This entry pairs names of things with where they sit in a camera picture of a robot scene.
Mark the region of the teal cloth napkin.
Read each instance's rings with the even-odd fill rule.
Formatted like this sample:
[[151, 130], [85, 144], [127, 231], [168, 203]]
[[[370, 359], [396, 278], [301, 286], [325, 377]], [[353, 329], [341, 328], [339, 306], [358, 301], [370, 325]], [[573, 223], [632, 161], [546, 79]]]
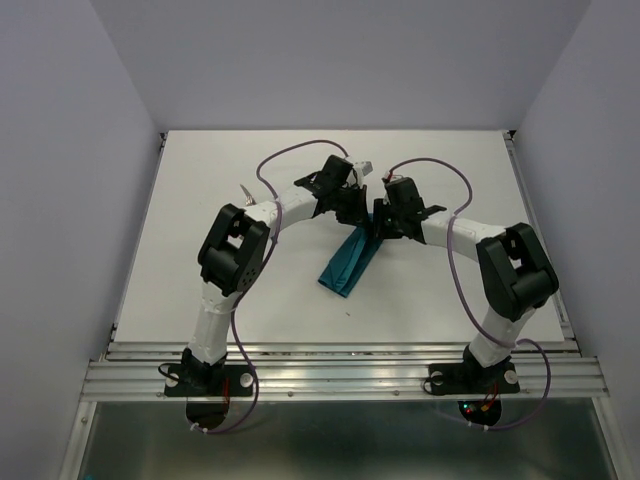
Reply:
[[318, 283], [347, 298], [378, 252], [383, 241], [373, 233], [373, 215], [364, 227], [356, 227], [344, 240], [318, 278]]

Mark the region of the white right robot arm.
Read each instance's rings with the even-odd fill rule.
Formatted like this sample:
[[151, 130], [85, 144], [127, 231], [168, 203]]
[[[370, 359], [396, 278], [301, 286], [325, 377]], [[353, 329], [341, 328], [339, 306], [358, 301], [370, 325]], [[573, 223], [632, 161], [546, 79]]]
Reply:
[[495, 380], [495, 366], [511, 354], [528, 319], [558, 290], [555, 270], [526, 223], [495, 226], [459, 218], [440, 205], [427, 207], [409, 177], [384, 185], [385, 197], [374, 201], [378, 238], [406, 237], [446, 249], [449, 261], [459, 254], [479, 266], [488, 310], [476, 323], [478, 334], [468, 346], [472, 359], [461, 364], [460, 378], [466, 387], [482, 390]]

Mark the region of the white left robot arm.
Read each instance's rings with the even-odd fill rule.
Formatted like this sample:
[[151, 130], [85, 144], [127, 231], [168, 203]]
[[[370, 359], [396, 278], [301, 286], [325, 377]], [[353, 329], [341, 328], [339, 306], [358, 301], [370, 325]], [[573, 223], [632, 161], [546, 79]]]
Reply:
[[199, 393], [213, 393], [222, 384], [231, 316], [238, 299], [258, 279], [277, 234], [327, 213], [340, 224], [367, 227], [364, 177], [372, 170], [369, 161], [352, 163], [349, 157], [331, 155], [321, 170], [296, 180], [273, 200], [221, 208], [197, 256], [202, 300], [181, 359], [189, 370], [188, 382]]

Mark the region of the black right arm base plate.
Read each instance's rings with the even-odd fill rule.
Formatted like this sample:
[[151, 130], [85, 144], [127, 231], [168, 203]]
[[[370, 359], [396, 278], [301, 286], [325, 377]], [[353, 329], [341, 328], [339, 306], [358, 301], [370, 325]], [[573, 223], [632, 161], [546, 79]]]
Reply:
[[465, 363], [437, 363], [428, 367], [422, 383], [426, 393], [435, 396], [484, 395], [497, 389], [498, 394], [517, 394], [520, 385], [515, 367], [507, 362], [489, 368]]

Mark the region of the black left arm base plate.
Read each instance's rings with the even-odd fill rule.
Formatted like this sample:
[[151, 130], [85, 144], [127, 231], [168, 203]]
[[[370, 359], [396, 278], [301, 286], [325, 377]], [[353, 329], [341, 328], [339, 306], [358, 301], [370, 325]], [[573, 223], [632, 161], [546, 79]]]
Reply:
[[169, 398], [248, 398], [254, 394], [253, 376], [246, 365], [214, 367], [205, 374], [175, 363], [162, 364], [159, 370], [165, 379], [163, 394]]

